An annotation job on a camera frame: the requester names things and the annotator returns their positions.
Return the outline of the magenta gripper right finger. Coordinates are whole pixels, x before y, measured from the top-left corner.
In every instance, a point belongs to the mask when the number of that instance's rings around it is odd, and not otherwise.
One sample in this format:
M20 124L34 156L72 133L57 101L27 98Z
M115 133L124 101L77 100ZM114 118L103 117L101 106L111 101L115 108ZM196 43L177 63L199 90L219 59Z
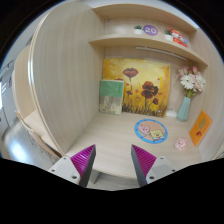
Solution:
M136 145L131 146L131 156L140 187L177 171L165 157L156 157Z

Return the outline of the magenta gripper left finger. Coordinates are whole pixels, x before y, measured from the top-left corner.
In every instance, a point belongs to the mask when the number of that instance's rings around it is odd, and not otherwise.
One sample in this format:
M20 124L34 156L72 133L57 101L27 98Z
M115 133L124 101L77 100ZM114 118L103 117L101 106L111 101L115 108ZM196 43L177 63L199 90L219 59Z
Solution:
M96 156L96 147L91 145L72 157L63 156L49 172L81 187L86 187Z

